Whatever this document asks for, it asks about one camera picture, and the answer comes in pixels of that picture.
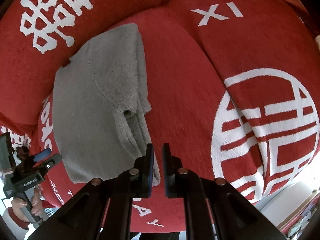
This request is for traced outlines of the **red blanket with white characters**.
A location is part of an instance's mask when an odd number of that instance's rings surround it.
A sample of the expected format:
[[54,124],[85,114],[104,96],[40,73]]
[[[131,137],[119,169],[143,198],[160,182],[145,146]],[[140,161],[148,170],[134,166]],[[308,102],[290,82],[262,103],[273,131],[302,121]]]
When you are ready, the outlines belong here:
[[[319,158],[319,30],[299,0],[14,0],[1,19],[1,132],[16,152],[50,148],[57,71],[91,38],[134,23],[142,36],[155,149],[149,199],[131,230],[185,230],[164,194],[162,146],[255,204]],[[36,202],[61,207],[86,183],[63,160]]]

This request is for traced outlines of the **cluttered wooden shelf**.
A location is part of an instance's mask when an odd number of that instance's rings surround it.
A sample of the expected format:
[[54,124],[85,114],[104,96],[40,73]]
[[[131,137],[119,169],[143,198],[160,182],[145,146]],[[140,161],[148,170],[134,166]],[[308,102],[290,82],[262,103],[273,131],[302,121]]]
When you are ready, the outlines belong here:
[[287,239],[299,239],[318,209],[319,190],[314,190],[277,228]]

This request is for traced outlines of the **grey knit sweater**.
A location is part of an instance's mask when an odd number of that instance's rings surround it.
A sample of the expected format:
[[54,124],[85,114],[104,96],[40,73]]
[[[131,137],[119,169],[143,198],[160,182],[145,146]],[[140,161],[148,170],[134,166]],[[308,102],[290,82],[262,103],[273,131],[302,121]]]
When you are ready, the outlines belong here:
[[151,143],[144,46],[125,24],[87,41],[60,68],[53,89],[57,148],[73,183],[108,180],[132,168]]

